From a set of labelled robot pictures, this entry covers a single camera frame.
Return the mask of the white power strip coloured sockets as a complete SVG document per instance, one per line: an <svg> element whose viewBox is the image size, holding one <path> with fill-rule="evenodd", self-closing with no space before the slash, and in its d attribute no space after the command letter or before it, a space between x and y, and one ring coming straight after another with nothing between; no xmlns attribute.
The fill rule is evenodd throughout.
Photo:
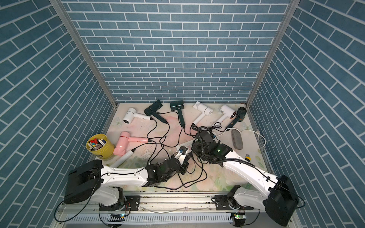
<svg viewBox="0 0 365 228"><path fill-rule="evenodd" d="M194 142L194 140L190 140L190 141L181 143L181 144L179 144L179 145L176 146L176 150L178 151L178 150L180 150L180 147L181 146L184 146L184 147L187 148L187 152L190 153L192 151L193 142Z"/></svg>

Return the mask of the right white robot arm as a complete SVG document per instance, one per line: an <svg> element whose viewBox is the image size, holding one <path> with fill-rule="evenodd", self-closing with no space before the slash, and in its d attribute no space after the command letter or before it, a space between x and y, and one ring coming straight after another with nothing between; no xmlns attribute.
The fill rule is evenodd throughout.
<svg viewBox="0 0 365 228"><path fill-rule="evenodd" d="M300 200L289 177L278 177L256 167L231 147L217 141L213 132L205 127L198 129L192 151L204 161L234 172L256 189L248 191L236 185L228 194L234 206L265 210L277 224L283 227L289 224Z"/></svg>

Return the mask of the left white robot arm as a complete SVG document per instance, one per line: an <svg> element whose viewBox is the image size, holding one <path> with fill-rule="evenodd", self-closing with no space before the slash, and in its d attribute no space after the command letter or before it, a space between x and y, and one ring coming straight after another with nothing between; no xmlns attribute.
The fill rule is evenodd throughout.
<svg viewBox="0 0 365 228"><path fill-rule="evenodd" d="M186 174L190 158L190 153L177 153L162 163L138 169L112 168L93 160L69 172L64 203L90 200L106 207L123 204L122 186L159 186L176 174Z"/></svg>

